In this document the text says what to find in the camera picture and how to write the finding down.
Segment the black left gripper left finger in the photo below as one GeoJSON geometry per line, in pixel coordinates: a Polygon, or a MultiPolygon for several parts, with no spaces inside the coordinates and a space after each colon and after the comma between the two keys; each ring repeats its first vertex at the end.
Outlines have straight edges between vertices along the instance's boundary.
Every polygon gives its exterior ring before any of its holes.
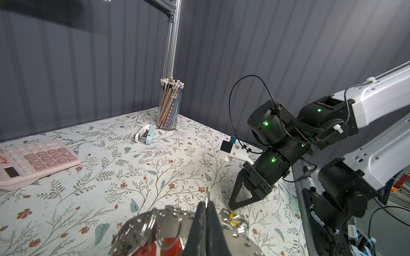
{"type": "Polygon", "coordinates": [[[194,220],[182,256],[206,255],[206,224],[206,204],[205,202],[200,202],[197,206],[194,220]]]}

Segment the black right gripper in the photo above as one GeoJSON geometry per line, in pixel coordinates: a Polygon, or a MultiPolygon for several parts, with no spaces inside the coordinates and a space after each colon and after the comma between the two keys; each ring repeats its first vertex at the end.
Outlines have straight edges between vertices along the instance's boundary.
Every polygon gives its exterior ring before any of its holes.
{"type": "Polygon", "coordinates": [[[290,163],[276,150],[265,151],[253,165],[243,165],[244,174],[238,174],[228,206],[231,210],[259,202],[273,190],[275,183],[289,174],[290,163]],[[241,188],[250,191],[252,197],[237,202],[241,188]]]}

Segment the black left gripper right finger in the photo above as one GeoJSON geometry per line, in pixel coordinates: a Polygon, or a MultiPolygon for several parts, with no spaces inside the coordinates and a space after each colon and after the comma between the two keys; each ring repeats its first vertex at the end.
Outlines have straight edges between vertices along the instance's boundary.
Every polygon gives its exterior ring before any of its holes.
{"type": "Polygon", "coordinates": [[[206,256],[230,256],[222,226],[212,201],[206,204],[206,256]]]}

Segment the yellow tagged key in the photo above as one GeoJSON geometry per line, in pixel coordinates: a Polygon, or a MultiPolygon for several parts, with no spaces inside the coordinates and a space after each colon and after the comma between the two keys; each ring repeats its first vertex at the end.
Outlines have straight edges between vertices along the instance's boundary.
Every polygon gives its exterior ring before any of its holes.
{"type": "Polygon", "coordinates": [[[221,221],[227,227],[236,230],[245,230],[249,227],[249,223],[245,216],[241,214],[236,214],[228,209],[222,208],[220,211],[221,221]]]}

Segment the metal keyring with coloured keys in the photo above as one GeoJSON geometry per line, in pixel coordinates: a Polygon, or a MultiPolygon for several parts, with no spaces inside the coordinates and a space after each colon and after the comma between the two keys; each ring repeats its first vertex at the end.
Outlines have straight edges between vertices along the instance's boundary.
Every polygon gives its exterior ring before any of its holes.
{"type": "MultiPolygon", "coordinates": [[[[207,204],[210,194],[203,201],[207,204]]],[[[113,237],[111,256],[182,256],[195,212],[167,205],[153,208],[128,220],[113,237]]],[[[262,256],[263,252],[245,230],[227,227],[221,221],[222,231],[231,256],[262,256]]]]}

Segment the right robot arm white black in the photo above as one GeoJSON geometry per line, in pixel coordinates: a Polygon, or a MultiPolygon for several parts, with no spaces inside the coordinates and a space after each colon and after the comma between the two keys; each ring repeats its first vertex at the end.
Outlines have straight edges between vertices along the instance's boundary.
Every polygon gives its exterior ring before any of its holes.
{"type": "MultiPolygon", "coordinates": [[[[229,200],[236,210],[265,199],[274,184],[312,148],[325,149],[358,133],[382,116],[410,104],[410,65],[402,64],[364,83],[322,97],[304,106],[297,116],[273,98],[249,117],[248,126],[265,149],[256,161],[238,136],[224,141],[220,158],[243,161],[229,200]]],[[[303,189],[303,210],[316,252],[350,256],[348,222],[365,215],[370,200],[410,166],[410,118],[405,116],[358,149],[318,169],[320,195],[303,189]]]]}

